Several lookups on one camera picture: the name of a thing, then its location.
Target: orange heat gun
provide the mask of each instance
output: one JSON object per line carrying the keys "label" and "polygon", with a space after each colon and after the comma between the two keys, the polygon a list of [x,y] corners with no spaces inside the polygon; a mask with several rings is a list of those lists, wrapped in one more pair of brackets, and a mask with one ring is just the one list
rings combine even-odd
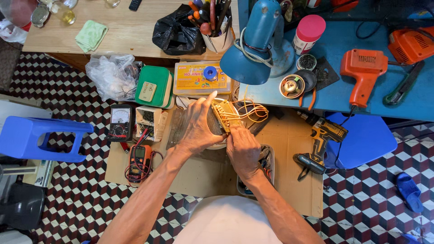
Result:
{"label": "orange heat gun", "polygon": [[340,74],[356,79],[350,96],[351,105],[361,108],[368,106],[366,103],[375,82],[380,75],[386,73],[387,65],[388,58],[382,51],[353,49],[344,54]]}

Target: blue desk lamp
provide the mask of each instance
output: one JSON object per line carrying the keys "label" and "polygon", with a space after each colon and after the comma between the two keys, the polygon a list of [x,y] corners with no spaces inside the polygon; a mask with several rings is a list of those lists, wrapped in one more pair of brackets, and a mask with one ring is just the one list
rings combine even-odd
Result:
{"label": "blue desk lamp", "polygon": [[[273,44],[269,45],[274,33]],[[220,60],[230,78],[248,85],[261,85],[279,77],[292,65],[294,48],[283,39],[283,17],[276,0],[255,3],[247,27]]]}

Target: remote control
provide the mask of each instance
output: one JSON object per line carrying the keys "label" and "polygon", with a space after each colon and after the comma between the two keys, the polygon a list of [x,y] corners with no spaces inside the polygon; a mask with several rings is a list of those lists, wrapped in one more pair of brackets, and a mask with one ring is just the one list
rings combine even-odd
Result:
{"label": "remote control", "polygon": [[141,100],[145,102],[152,101],[152,98],[154,97],[155,89],[157,88],[157,85],[145,82],[143,83],[143,87],[141,88],[140,95],[138,96]]}
{"label": "remote control", "polygon": [[131,9],[132,11],[137,11],[138,6],[140,5],[141,0],[132,0],[130,3],[130,7],[129,9]]}

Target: hand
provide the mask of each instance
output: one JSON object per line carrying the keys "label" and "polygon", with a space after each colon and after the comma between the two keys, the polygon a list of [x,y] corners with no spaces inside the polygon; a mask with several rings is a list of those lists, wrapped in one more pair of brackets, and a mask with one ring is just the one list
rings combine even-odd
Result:
{"label": "hand", "polygon": [[241,180],[249,180],[258,170],[261,171],[258,168],[261,144],[248,129],[241,126],[231,127],[226,145],[227,155]]}
{"label": "hand", "polygon": [[226,134],[214,135],[211,133],[207,124],[208,109],[216,96],[217,91],[214,91],[207,99],[201,97],[188,105],[187,130],[178,145],[186,147],[192,154],[199,153],[226,138]]}

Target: red white black floor tile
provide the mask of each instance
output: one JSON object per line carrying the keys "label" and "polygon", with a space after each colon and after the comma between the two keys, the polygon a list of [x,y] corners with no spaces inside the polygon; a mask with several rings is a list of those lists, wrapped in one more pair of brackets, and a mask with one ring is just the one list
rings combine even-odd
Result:
{"label": "red white black floor tile", "polygon": [[[38,229],[37,243],[96,243],[125,204],[134,188],[104,180],[110,142],[110,105],[103,102],[93,82],[71,67],[63,67],[41,53],[22,53],[9,95],[42,101],[58,119],[91,123],[94,133],[82,140],[82,163],[59,162],[54,168]],[[305,216],[326,243],[406,243],[402,233],[425,244],[434,243],[434,123],[394,130],[398,148],[354,170],[324,175],[324,216]],[[52,133],[49,144],[67,151],[71,133]],[[396,174],[408,173],[422,191],[424,211],[411,212],[394,184]],[[172,243],[186,225],[194,196],[168,193],[148,243]]]}

